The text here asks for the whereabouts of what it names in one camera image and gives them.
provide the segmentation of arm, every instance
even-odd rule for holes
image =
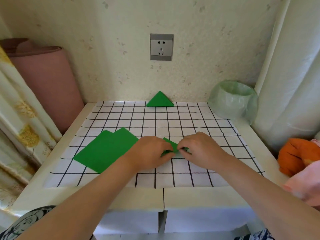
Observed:
[[[181,150],[188,147],[190,153]],[[276,240],[319,239],[320,212],[226,153],[211,137],[198,132],[178,144],[192,163],[219,173],[251,206]]]
[[[165,150],[173,151],[173,148],[163,139],[141,138],[102,174],[55,207],[18,239],[90,239],[114,198],[136,173],[156,168],[174,156],[169,153],[161,157]]]

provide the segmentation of orange cloth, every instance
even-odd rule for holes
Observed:
[[[279,171],[292,177],[318,160],[320,160],[320,147],[311,141],[290,138],[279,152]]]

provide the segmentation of forearm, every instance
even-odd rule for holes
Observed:
[[[26,230],[18,239],[90,239],[114,198],[135,173],[135,169],[125,158],[119,158],[101,175]]]
[[[252,207],[275,239],[319,238],[320,212],[233,156],[219,160],[214,168]]]

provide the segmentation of left hand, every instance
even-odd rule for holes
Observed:
[[[169,142],[156,136],[145,136],[139,139],[123,157],[138,173],[142,170],[157,168],[169,161],[175,154],[170,152],[161,157],[166,150],[174,150]]]

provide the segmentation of hand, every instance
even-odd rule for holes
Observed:
[[[169,161],[175,154],[170,152],[161,157],[161,154],[166,150],[174,150],[169,142],[156,136],[145,136],[139,139],[124,154],[124,158],[129,163],[132,163],[136,172],[140,172],[146,169],[157,168]]]
[[[183,150],[183,147],[190,149],[190,153]],[[178,144],[177,149],[186,160],[195,165],[215,170],[215,164],[219,160],[230,157],[210,136],[198,132],[194,135],[185,136]]]

